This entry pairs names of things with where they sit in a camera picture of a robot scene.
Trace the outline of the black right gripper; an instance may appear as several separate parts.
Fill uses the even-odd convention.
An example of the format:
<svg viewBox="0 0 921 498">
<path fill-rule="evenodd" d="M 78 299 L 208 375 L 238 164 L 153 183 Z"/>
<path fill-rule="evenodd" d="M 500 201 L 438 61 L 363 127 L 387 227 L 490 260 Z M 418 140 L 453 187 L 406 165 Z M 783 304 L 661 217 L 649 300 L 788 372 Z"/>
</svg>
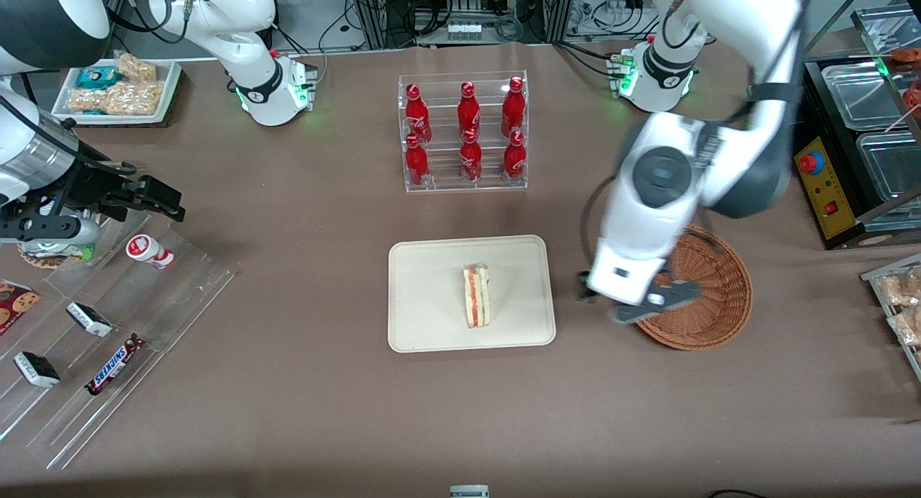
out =
<svg viewBox="0 0 921 498">
<path fill-rule="evenodd" d="M 52 207 L 44 217 L 46 225 L 77 223 L 96 214 L 123 220 L 128 209 L 148 210 L 174 222 L 184 222 L 186 209 L 181 192 L 154 176 L 132 182 L 119 171 L 112 173 L 82 161 L 73 165 L 44 190 Z"/>
</svg>

